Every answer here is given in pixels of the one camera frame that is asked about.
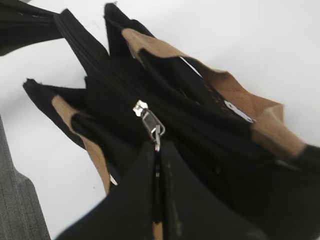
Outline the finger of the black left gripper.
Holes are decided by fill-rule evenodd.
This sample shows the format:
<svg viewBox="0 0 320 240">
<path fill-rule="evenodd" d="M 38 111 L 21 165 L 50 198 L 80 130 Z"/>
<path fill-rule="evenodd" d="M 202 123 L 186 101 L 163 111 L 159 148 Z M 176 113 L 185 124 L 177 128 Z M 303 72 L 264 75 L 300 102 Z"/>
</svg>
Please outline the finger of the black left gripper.
<svg viewBox="0 0 320 240">
<path fill-rule="evenodd" d="M 0 55 L 5 56 L 20 48 L 61 39 L 56 27 L 57 13 L 20 0 L 0 2 Z"/>
</svg>

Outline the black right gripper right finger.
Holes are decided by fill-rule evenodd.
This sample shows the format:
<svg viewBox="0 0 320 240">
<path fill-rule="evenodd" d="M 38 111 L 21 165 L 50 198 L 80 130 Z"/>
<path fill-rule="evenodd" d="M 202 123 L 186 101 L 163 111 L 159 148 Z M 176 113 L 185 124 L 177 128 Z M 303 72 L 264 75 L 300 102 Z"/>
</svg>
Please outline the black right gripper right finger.
<svg viewBox="0 0 320 240">
<path fill-rule="evenodd" d="M 267 235 L 213 195 L 191 171 L 176 146 L 160 147 L 165 240 L 266 240 Z"/>
</svg>

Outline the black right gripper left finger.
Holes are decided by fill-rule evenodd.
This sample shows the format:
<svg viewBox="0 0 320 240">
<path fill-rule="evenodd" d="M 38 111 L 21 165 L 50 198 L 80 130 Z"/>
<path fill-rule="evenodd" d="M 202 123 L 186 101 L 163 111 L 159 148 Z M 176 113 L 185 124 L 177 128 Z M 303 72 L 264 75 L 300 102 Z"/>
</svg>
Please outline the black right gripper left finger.
<svg viewBox="0 0 320 240">
<path fill-rule="evenodd" d="M 120 183 L 59 240 L 152 240 L 155 148 L 145 142 Z"/>
</svg>

